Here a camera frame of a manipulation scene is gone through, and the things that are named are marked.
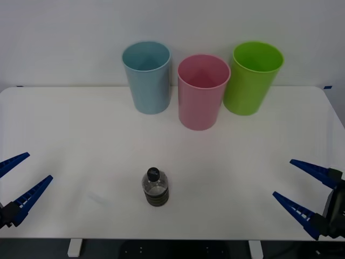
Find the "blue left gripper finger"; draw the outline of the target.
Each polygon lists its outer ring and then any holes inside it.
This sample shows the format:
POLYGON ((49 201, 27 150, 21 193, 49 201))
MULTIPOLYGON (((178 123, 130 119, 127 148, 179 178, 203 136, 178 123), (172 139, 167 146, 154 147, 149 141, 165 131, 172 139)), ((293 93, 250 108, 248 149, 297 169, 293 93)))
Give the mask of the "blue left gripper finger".
POLYGON ((27 217, 30 209, 35 205, 52 180, 52 175, 47 176, 19 198, 4 206, 2 208, 2 227, 18 227, 27 217))
POLYGON ((29 156, 30 154, 28 152, 25 152, 0 162, 0 178, 2 178, 5 174, 7 174, 9 171, 11 171, 14 167, 16 167, 19 163, 24 161, 29 156))

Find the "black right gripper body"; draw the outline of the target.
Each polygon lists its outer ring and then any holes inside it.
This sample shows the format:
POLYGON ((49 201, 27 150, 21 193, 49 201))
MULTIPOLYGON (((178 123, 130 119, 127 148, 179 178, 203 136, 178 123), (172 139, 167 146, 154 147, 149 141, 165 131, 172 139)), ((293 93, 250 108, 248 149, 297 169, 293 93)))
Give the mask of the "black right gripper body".
POLYGON ((329 194, 324 214, 328 221, 328 236, 344 237, 344 180, 329 194))

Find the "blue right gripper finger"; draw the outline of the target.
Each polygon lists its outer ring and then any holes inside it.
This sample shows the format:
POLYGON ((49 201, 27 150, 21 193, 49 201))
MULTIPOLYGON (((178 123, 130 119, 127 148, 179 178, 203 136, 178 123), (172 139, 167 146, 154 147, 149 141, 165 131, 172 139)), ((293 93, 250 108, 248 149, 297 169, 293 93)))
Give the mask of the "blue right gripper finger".
POLYGON ((333 168, 324 168, 318 165, 307 163, 304 161, 292 159, 290 164, 308 173, 312 177, 316 178, 323 185, 335 189, 337 186, 342 185, 342 172, 333 168))
POLYGON ((328 221, 325 217, 293 202, 278 192, 274 192, 273 196, 313 239, 318 240, 320 235, 328 236, 328 221))

